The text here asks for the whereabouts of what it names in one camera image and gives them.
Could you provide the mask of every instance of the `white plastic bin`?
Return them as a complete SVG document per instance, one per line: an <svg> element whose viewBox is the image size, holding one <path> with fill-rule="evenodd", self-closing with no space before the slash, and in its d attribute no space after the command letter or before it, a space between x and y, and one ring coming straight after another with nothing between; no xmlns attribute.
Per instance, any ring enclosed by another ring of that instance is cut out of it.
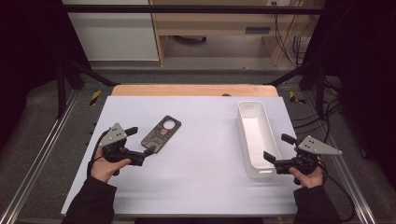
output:
<svg viewBox="0 0 396 224"><path fill-rule="evenodd" d="M281 158L264 104L260 101L240 102L237 123L247 174L251 178L272 176L276 170L271 162L264 159L264 150L277 160Z"/></svg>

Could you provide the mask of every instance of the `white tabletop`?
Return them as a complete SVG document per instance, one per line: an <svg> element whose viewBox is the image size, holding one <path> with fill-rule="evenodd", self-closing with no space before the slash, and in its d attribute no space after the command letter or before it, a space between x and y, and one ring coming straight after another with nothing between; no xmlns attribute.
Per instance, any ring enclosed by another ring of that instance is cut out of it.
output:
<svg viewBox="0 0 396 224"><path fill-rule="evenodd" d="M142 167L127 166L109 184L118 187L116 214L132 217L252 217L294 214L291 175L248 177L236 124L238 103L262 101L283 159L295 156L280 140L295 136L281 97L109 96L78 169L62 214L86 179L87 163L102 132L115 122L138 127L126 147L143 151L141 140L166 115L181 127Z"/></svg>

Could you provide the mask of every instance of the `black jacket sleeve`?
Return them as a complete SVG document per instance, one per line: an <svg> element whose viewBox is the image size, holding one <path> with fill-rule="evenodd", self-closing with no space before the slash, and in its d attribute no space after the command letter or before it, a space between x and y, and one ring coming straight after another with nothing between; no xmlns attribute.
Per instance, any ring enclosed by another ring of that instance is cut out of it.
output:
<svg viewBox="0 0 396 224"><path fill-rule="evenodd" d="M116 190L116 187L89 176L70 203L62 224L111 223Z"/></svg>
<svg viewBox="0 0 396 224"><path fill-rule="evenodd" d="M339 224L337 210L323 186L311 189L302 188L294 191L298 208L294 218L295 224Z"/></svg>

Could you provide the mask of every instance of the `white cabinet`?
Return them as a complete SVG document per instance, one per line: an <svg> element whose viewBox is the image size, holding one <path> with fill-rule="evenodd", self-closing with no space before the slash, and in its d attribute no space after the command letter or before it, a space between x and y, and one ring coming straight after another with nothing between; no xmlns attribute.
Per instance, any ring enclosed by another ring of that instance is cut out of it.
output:
<svg viewBox="0 0 396 224"><path fill-rule="evenodd" d="M147 0L63 0L80 5L148 5ZM90 62L158 61L150 14L69 13Z"/></svg>

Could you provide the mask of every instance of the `wooden furniture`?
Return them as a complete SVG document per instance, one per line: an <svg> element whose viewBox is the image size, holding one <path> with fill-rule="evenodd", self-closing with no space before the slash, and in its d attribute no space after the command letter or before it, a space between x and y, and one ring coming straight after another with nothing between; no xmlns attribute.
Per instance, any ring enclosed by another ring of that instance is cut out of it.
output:
<svg viewBox="0 0 396 224"><path fill-rule="evenodd" d="M119 85L113 96L278 96L276 88L263 85Z"/></svg>
<svg viewBox="0 0 396 224"><path fill-rule="evenodd" d="M323 6L324 2L325 0L290 0L289 6L319 7ZM149 0L149 3L151 5L267 6L267 0ZM285 47L291 36L311 36L318 16L278 15L278 34L276 34L275 15L153 13L152 19L161 65L169 35L261 35L273 65L279 65L284 52L276 41L276 35L278 42L280 40L284 42Z"/></svg>

